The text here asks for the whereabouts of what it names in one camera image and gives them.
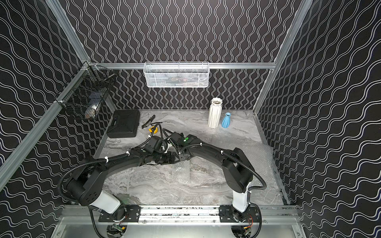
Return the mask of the clear bubble wrap roll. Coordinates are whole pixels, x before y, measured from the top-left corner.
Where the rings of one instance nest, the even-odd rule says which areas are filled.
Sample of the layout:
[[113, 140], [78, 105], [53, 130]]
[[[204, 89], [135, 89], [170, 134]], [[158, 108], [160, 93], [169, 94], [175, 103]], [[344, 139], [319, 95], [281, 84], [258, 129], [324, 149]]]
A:
[[172, 165], [171, 187], [178, 191], [190, 194], [192, 192], [190, 161], [181, 161]]

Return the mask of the bubble white cylinder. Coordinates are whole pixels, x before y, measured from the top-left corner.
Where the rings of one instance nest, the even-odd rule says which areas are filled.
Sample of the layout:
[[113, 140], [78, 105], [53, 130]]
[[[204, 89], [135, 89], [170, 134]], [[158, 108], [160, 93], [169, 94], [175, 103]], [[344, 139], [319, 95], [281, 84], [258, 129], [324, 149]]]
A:
[[209, 107], [208, 126], [215, 129], [219, 125], [219, 120], [222, 112], [222, 99], [216, 97], [211, 100]]

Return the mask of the blue ribbed vase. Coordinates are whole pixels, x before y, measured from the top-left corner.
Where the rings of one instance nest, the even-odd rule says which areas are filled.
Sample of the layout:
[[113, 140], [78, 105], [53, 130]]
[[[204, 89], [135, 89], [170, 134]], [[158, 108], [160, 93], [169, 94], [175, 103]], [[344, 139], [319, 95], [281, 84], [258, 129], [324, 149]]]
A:
[[230, 123], [231, 123], [231, 113], [227, 112], [225, 113], [225, 117], [222, 120], [221, 126], [226, 129], [230, 126]]

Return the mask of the clear bubble wrap sheet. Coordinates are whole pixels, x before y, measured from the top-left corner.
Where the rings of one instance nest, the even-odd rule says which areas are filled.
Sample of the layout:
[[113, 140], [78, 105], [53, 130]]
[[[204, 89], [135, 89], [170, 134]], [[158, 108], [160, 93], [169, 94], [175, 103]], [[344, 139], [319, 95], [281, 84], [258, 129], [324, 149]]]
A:
[[212, 144], [216, 147], [219, 147], [219, 148], [231, 149], [231, 150], [233, 150], [234, 148], [237, 147], [237, 148], [240, 148], [245, 154], [245, 150], [247, 150], [255, 142], [257, 142], [257, 141], [252, 140], [248, 137], [235, 136], [233, 134], [232, 135], [225, 134], [221, 137], [215, 135], [211, 139], [210, 144]]
[[247, 155], [255, 171], [267, 184], [266, 189], [258, 191], [262, 193], [273, 192], [276, 189], [276, 181], [272, 168], [273, 149], [270, 146], [260, 142], [255, 142], [247, 150], [245, 150], [245, 154]]

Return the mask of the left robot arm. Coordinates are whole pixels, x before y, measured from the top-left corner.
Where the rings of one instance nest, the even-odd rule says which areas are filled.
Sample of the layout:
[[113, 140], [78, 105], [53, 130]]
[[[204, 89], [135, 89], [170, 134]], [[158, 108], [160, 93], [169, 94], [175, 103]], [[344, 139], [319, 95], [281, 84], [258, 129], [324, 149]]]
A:
[[65, 200], [101, 210], [114, 216], [115, 220], [120, 220], [125, 216], [125, 205], [116, 196], [103, 190], [106, 178], [125, 169], [150, 163], [172, 164], [175, 156], [168, 151], [169, 145], [177, 147], [171, 138], [152, 136], [124, 154], [84, 159], [80, 165], [62, 176], [58, 183], [58, 193]]

